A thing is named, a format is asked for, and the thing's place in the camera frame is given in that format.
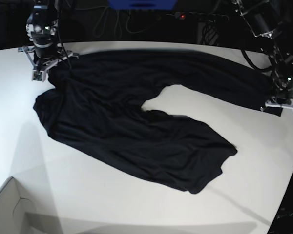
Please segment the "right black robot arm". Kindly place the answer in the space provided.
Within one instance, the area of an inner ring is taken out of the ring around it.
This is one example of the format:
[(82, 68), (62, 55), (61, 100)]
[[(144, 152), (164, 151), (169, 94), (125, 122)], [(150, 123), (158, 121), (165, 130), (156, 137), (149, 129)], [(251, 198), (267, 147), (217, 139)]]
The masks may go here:
[(25, 53), (33, 66), (33, 75), (42, 77), (58, 62), (79, 54), (67, 51), (60, 44), (58, 33), (59, 11), (56, 0), (35, 0), (33, 10), (26, 22), (26, 32), (33, 46), (22, 46), (19, 52)]

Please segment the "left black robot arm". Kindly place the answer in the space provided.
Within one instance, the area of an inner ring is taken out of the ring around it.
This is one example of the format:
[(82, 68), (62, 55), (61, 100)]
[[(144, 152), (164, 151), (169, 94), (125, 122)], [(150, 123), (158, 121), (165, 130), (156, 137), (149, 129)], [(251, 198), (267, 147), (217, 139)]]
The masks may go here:
[(272, 80), (270, 97), (260, 110), (280, 108), (293, 113), (293, 54), (285, 40), (285, 29), (280, 15), (269, 0), (234, 0), (232, 4), (252, 34), (256, 38), (267, 40), (261, 51), (268, 56), (269, 67), (257, 67), (245, 49), (241, 49), (249, 66), (261, 73), (269, 73)]

